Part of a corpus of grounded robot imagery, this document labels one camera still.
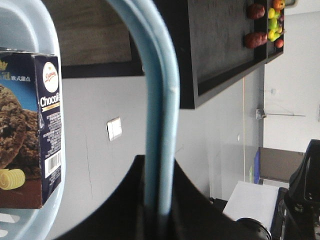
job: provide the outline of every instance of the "light switch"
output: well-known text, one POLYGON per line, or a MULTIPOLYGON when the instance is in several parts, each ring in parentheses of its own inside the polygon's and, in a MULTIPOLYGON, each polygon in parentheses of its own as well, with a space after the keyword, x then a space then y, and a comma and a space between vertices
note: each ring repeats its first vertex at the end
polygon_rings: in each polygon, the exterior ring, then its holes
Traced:
POLYGON ((109 140, 113 141, 122 135, 121 119, 116 117, 106 123, 109 140))

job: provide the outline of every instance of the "basket handle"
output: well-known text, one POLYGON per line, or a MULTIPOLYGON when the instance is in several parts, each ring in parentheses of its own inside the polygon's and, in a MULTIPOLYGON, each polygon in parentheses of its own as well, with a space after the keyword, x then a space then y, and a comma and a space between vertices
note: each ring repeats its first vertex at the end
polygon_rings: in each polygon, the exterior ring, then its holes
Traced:
POLYGON ((171 210, 180 84, 176 53, 168 29, 151 0, 107 0, 127 25, 139 51, 147 81, 144 172, 146 221, 158 232, 171 210))

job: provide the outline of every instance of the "chocolate cookie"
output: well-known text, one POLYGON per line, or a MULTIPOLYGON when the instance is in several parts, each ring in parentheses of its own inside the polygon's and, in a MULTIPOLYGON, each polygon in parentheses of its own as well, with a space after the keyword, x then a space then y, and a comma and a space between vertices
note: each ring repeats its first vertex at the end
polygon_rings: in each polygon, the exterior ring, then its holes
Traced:
POLYGON ((38 113, 23 109, 23 114, 26 122, 25 139, 19 153, 8 168, 21 169, 27 179, 35 179, 40 177, 38 113))
POLYGON ((0 84, 0 169, 18 154, 26 136, 25 119, 17 97, 0 84))

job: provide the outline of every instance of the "cardboard box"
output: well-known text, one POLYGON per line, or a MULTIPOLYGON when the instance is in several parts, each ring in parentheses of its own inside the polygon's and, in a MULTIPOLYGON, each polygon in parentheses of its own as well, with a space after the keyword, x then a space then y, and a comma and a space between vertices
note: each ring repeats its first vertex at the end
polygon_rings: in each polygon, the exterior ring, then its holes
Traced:
POLYGON ((39 209, 61 182, 58 58, 0 51, 0 208, 39 209))

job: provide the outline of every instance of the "white wall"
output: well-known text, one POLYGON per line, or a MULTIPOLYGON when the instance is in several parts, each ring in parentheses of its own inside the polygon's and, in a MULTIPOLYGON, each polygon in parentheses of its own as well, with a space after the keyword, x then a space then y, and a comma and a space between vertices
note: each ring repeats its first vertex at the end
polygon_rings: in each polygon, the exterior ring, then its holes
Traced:
MULTIPOLYGON (((253 113, 263 76, 262 67, 196 110, 179 111, 175 157, 208 198, 229 199, 237 181, 245 179, 244 152, 246 164, 253 164, 258 149, 258 121, 253 113), (245 105, 244 95, 248 96, 245 105)), ((63 79, 63 91, 66 183, 47 240, 69 230, 102 204, 135 155, 145 153, 144 77, 63 79), (121 117, 123 133, 110 142, 106 122, 115 117, 121 117)))
POLYGON ((305 14, 320 11, 319 0, 296 0, 294 7, 285 8, 285 15, 305 14))
POLYGON ((320 139, 319 24, 320 11, 285 17, 284 54, 265 65, 264 88, 277 91, 264 93, 266 148, 305 152, 310 139, 320 139))

